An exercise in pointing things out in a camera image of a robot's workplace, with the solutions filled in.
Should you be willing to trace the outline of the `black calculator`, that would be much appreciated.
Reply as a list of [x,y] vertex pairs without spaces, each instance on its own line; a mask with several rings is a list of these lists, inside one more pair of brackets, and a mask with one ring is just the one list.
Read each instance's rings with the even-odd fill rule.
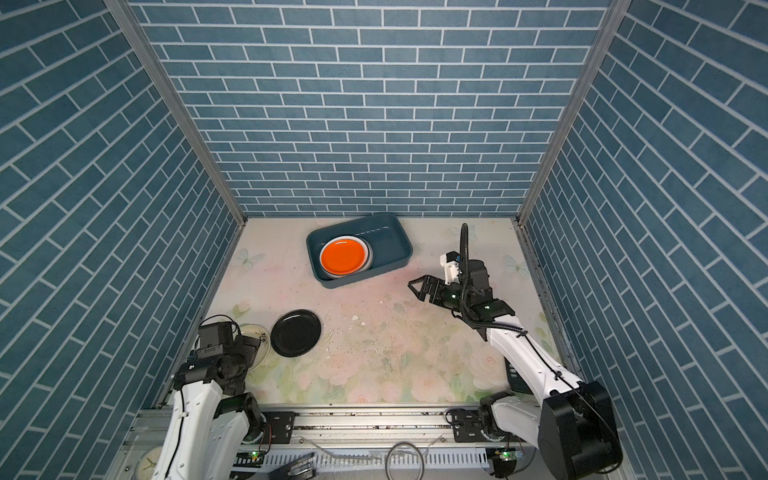
[[520,376],[518,371],[508,360],[505,360],[505,369],[507,381],[511,391],[527,395],[532,394],[530,387],[526,384],[525,380]]

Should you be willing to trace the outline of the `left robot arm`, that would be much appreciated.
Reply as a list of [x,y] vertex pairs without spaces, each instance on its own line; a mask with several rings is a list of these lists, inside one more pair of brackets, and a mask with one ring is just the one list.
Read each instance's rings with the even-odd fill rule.
[[227,479],[240,446],[267,426],[245,380],[262,341],[242,334],[229,316],[198,328],[198,344],[173,376],[173,402],[154,479]]

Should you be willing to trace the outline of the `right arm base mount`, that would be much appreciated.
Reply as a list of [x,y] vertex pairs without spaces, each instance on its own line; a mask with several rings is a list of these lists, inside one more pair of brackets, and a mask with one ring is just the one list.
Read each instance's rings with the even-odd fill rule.
[[477,410],[450,408],[443,412],[456,443],[500,442],[503,436],[492,435],[483,429]]

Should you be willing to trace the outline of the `cream plate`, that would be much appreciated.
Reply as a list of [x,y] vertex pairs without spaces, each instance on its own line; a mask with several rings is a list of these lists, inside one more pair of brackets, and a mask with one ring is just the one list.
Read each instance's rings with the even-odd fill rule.
[[244,337],[253,339],[257,343],[256,353],[248,371],[258,368],[268,356],[271,349],[270,332],[261,325],[245,324],[240,327]]

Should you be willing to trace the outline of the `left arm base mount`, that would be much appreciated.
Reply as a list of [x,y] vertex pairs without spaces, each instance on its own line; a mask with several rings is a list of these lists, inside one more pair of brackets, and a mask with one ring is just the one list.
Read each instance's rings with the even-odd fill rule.
[[297,414],[292,411],[267,411],[262,414],[262,425],[256,434],[246,436],[244,445],[287,445],[291,442]]

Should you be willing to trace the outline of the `black plate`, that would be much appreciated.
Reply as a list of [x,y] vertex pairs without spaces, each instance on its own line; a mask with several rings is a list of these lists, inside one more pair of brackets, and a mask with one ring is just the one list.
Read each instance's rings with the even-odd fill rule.
[[273,326],[271,346],[282,357],[299,357],[314,348],[321,333],[322,325],[317,314],[306,309],[290,311]]

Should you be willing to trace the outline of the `aluminium rail frame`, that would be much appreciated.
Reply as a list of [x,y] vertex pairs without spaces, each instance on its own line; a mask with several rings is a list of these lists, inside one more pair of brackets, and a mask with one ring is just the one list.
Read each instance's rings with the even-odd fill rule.
[[[500,442],[456,443],[443,412],[465,408],[479,413],[480,406],[259,406],[262,414],[297,414],[291,442],[266,448],[242,443],[227,479],[268,477],[310,453],[315,454],[314,478],[323,472],[378,470],[394,476],[404,469],[423,475],[429,470],[471,467],[504,478],[523,471],[530,461],[547,468],[534,446],[512,434],[503,435]],[[171,415],[172,406],[139,414],[109,470],[110,478],[132,479],[141,456],[163,446]]]

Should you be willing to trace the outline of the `white analog clock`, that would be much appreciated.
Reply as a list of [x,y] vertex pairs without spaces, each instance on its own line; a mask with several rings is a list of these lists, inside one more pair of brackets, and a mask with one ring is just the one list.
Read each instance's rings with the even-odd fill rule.
[[146,451],[141,456],[136,466],[134,467],[132,479],[133,480],[153,480],[155,477],[155,470],[156,470],[159,458],[161,456],[161,453],[162,453],[161,446],[156,446]]

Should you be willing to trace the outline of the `teal plastic bin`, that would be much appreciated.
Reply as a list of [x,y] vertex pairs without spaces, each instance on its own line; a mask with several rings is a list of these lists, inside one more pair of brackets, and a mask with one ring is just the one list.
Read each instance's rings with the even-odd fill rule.
[[[364,240],[370,251],[370,265],[350,275],[334,278],[321,266],[321,251],[337,237],[351,236]],[[333,289],[405,267],[413,247],[398,218],[378,213],[312,231],[306,247],[313,275],[325,288]]]

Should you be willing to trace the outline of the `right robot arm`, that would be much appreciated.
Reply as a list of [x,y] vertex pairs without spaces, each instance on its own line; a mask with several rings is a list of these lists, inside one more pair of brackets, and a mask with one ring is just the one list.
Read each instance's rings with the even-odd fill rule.
[[597,381],[585,382],[550,355],[503,300],[495,297],[480,260],[450,252],[445,276],[409,281],[416,298],[449,310],[499,351],[535,398],[510,391],[486,396],[479,416],[489,437],[512,434],[534,446],[557,479],[607,474],[624,458],[613,403]]

